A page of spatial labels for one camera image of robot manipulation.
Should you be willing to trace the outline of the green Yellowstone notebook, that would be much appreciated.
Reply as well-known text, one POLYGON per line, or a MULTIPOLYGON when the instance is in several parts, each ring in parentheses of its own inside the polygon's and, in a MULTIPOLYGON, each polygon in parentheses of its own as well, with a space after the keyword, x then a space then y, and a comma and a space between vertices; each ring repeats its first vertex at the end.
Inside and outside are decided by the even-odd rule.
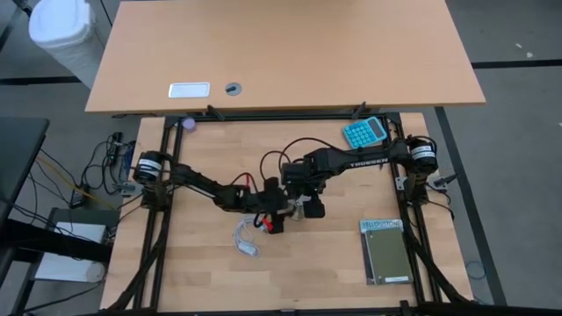
POLYGON ((414 281, 400 219, 363 219, 359 221, 359 232, 368 285, 414 281))

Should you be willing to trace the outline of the white rectangular desk plate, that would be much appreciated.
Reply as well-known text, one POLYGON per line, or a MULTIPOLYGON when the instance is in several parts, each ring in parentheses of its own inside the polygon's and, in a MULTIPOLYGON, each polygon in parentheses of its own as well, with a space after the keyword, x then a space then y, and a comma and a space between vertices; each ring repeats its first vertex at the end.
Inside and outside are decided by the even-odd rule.
POLYGON ((210 95, 210 83, 172 83, 169 86, 169 98, 207 98, 210 95))

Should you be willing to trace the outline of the black side table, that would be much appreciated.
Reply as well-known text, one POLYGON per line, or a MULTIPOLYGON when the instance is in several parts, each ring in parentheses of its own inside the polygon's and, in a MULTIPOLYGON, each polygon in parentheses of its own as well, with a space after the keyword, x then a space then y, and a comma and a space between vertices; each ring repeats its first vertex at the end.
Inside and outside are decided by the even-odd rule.
POLYGON ((46 118, 0 117, 0 229, 9 217, 48 126, 46 118))

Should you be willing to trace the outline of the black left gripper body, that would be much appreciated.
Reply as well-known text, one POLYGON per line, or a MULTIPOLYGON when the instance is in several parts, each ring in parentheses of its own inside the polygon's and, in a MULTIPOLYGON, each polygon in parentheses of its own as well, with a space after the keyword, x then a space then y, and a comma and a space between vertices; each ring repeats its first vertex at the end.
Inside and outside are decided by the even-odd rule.
POLYGON ((291 210, 288 197, 280 188, 277 177, 269 177, 263 181, 263 190, 257 193, 258 212, 265 214, 283 214, 291 210))

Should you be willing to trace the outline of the brass lamp socket base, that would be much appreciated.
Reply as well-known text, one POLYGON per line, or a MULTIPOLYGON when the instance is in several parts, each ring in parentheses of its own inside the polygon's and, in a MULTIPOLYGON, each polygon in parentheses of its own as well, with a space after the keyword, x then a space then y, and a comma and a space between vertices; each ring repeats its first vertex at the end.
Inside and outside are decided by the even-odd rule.
POLYGON ((301 221, 304 219, 304 203, 310 200, 309 196, 301 195, 297 199, 289 200, 289 206, 291 207, 290 218, 294 221, 301 221))

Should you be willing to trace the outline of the teal tray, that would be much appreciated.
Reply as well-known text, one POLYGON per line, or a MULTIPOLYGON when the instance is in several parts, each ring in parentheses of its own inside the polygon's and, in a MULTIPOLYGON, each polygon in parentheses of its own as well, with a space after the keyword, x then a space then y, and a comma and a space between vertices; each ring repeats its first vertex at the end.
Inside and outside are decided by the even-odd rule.
POLYGON ((374 146, 387 138, 386 130, 377 117, 359 120, 345 126, 342 133, 352 149, 374 146))

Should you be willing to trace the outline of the grey metal bracket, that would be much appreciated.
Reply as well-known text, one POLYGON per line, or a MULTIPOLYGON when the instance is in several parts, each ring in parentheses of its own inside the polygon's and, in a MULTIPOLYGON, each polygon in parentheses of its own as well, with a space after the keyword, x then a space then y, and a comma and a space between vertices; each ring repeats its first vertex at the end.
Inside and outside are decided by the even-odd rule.
POLYGON ((452 174, 449 176, 431 176, 427 180, 427 185, 436 190, 446 190, 448 184, 455 181, 457 179, 456 174, 452 174))
POLYGON ((135 197, 141 195, 143 192, 143 186, 136 182, 114 184, 114 188, 123 198, 135 197))

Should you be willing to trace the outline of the white lined trash bin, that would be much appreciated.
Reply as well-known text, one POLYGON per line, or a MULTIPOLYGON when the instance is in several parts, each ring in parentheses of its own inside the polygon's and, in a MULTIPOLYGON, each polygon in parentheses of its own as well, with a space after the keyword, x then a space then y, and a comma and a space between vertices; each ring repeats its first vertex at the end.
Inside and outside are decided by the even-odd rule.
POLYGON ((104 45, 87 0, 39 0, 32 9, 28 32, 38 47, 86 87, 93 87, 104 45))

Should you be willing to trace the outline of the black power adapter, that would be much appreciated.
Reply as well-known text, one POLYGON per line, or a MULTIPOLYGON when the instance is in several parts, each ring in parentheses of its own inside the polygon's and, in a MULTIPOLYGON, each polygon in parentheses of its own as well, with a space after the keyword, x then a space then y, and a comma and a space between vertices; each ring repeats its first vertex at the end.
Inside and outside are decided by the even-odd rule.
POLYGON ((87 202, 87 197, 79 190, 72 190, 68 207, 75 209, 84 206, 87 202))

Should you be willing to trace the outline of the light wooden desk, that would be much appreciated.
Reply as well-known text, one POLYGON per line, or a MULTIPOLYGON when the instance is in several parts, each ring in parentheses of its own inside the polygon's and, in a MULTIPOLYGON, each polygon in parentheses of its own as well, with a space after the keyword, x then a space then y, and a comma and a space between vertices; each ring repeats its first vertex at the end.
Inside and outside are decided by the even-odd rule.
POLYGON ((445 0, 175 0, 119 6, 86 109, 485 101, 445 0), (169 98, 172 83, 210 83, 210 95, 169 98))

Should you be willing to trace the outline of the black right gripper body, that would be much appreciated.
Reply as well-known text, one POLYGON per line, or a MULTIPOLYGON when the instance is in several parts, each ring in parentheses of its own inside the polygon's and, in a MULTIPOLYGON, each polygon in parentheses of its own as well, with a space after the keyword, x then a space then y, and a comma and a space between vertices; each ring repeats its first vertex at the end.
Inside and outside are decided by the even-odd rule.
POLYGON ((325 162, 285 162, 281 165, 281 182, 291 196, 322 194, 327 177, 328 165, 325 162))

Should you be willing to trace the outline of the white box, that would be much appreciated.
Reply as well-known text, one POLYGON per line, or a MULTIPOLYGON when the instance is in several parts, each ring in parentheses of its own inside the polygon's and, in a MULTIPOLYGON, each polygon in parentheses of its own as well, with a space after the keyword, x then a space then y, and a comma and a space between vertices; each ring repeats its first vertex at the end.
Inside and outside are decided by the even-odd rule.
MULTIPOLYGON (((106 227, 98 224, 57 222, 56 233, 75 237, 83 241, 101 244, 104 241, 106 227)), ((67 255, 45 253, 35 271, 34 278, 40 281, 61 281, 94 284, 101 282, 106 274, 104 263, 79 258, 76 254, 78 246, 64 243, 67 255)))

